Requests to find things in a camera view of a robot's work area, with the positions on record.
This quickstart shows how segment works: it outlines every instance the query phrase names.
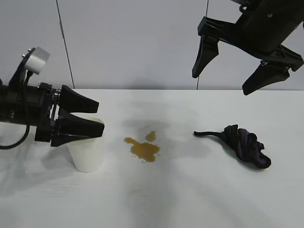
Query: cable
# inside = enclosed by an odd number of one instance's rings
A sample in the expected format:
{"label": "cable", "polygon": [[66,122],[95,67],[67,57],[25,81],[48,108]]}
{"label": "cable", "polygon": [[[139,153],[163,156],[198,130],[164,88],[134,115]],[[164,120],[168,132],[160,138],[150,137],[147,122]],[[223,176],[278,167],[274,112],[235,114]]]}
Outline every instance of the cable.
{"label": "cable", "polygon": [[[207,14],[208,14],[208,7],[209,7],[209,0],[207,0],[207,6],[206,6],[206,17],[207,17]],[[200,76],[198,76],[198,82],[196,84],[196,90],[199,89],[199,84],[200,84]]]}
{"label": "cable", "polygon": [[62,20],[61,20],[61,15],[60,15],[60,10],[59,10],[58,0],[56,0],[56,6],[57,6],[58,17],[59,17],[59,24],[60,24],[60,29],[61,29],[61,35],[62,35],[63,42],[64,42],[64,44],[65,44],[65,49],[66,49],[67,63],[68,63],[68,67],[69,67],[69,69],[70,69],[70,74],[71,74],[73,89],[75,89],[74,78],[73,78],[73,74],[72,74],[72,68],[71,68],[70,58],[69,58],[68,51],[67,51],[67,42],[66,42],[66,38],[65,38],[65,33],[64,33],[64,31],[63,31],[63,26],[62,26]]}
{"label": "cable", "polygon": [[29,78],[33,75],[33,72],[31,71],[28,71],[27,72],[27,77],[25,79],[25,82],[24,84],[22,85],[22,104],[23,104],[23,109],[24,109],[24,113],[25,113],[25,118],[26,118],[26,123],[27,123],[27,127],[25,129],[25,133],[24,135],[22,136],[22,138],[12,144],[12,145],[7,145],[7,146],[2,146],[0,145],[0,150],[8,150],[8,149],[12,149],[16,146],[19,146],[21,143],[24,142],[24,140],[28,137],[29,135],[29,128],[30,128],[30,123],[29,123],[29,110],[28,110],[28,101],[27,101],[27,93],[26,93],[26,88],[27,88],[27,85],[28,85],[28,82],[29,82]]}

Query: screw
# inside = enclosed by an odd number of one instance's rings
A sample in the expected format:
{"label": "screw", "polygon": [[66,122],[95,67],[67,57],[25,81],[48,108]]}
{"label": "screw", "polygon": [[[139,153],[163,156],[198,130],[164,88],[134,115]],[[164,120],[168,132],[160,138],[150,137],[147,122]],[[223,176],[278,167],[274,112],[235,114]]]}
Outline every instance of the screw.
{"label": "screw", "polygon": [[11,111],[10,111],[10,118],[11,118],[11,119],[14,119],[14,116],[15,116],[15,112],[14,112],[14,110],[11,110]]}
{"label": "screw", "polygon": [[262,61],[261,61],[261,64],[262,64],[263,66],[266,66],[266,65],[268,64],[268,62],[262,60]]}

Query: white table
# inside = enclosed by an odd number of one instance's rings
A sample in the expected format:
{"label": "white table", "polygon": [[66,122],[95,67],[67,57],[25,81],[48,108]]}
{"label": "white table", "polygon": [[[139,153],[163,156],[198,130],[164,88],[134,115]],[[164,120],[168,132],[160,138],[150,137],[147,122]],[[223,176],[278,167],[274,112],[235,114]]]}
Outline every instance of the white table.
{"label": "white table", "polygon": [[[302,228],[304,92],[77,90],[100,102],[106,151],[80,173],[66,146],[35,142],[0,152],[2,228]],[[247,128],[265,144],[266,170],[238,161],[193,131]],[[155,162],[132,157],[125,137],[156,130]],[[1,124],[2,144],[24,126]]]}

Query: crumpled cloth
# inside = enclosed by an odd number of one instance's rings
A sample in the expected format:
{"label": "crumpled cloth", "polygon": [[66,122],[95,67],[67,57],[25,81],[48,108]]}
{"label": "crumpled cloth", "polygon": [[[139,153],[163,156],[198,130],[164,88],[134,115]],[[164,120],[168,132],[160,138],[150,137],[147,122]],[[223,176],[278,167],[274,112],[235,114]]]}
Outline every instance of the crumpled cloth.
{"label": "crumpled cloth", "polygon": [[194,132],[195,136],[214,135],[223,140],[236,153],[236,156],[244,161],[251,162],[261,169],[266,169],[271,165],[271,160],[265,156],[261,150],[264,145],[257,140],[254,133],[246,129],[238,128],[238,125],[227,126],[223,132]]}

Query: spill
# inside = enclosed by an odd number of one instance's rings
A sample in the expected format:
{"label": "spill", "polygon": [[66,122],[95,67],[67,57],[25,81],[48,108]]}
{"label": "spill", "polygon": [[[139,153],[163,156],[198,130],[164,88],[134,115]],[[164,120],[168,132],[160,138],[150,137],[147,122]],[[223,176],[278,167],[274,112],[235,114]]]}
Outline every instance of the spill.
{"label": "spill", "polygon": [[151,131],[149,134],[146,135],[145,138],[148,142],[154,142],[156,140],[156,132]]}
{"label": "spill", "polygon": [[[156,139],[156,132],[152,131],[146,136],[146,140],[153,142]],[[139,159],[144,159],[146,162],[155,161],[155,154],[160,151],[160,147],[149,142],[138,142],[135,139],[128,137],[124,141],[128,144],[133,144],[131,153],[136,155]]]}

